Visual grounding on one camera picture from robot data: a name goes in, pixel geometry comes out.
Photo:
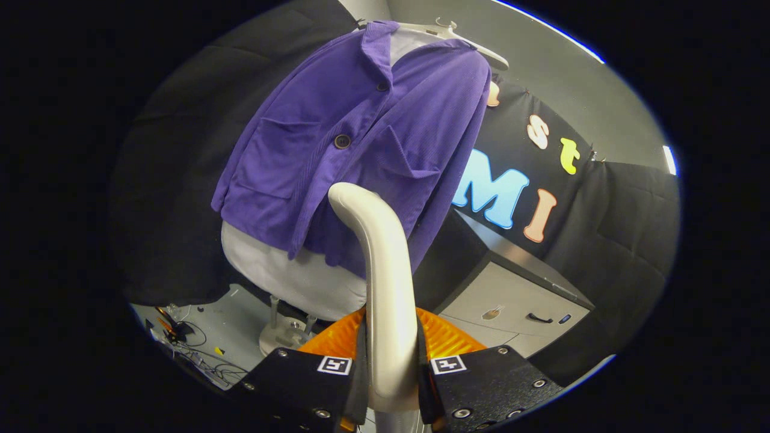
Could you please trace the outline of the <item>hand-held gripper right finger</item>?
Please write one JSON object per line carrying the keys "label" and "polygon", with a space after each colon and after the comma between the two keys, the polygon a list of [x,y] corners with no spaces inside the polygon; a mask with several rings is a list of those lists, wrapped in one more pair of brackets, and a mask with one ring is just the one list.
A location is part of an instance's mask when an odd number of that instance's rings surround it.
{"label": "hand-held gripper right finger", "polygon": [[508,345],[487,347],[418,308],[418,401],[432,432],[477,432],[533,411],[564,388]]}

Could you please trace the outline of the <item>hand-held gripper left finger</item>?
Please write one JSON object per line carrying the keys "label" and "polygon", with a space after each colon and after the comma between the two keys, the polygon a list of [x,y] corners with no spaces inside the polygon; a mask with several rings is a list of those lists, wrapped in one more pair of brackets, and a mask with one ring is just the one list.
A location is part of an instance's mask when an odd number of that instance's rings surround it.
{"label": "hand-held gripper left finger", "polygon": [[232,389],[272,432],[358,432],[368,414],[366,310],[360,308],[297,350],[279,347]]}

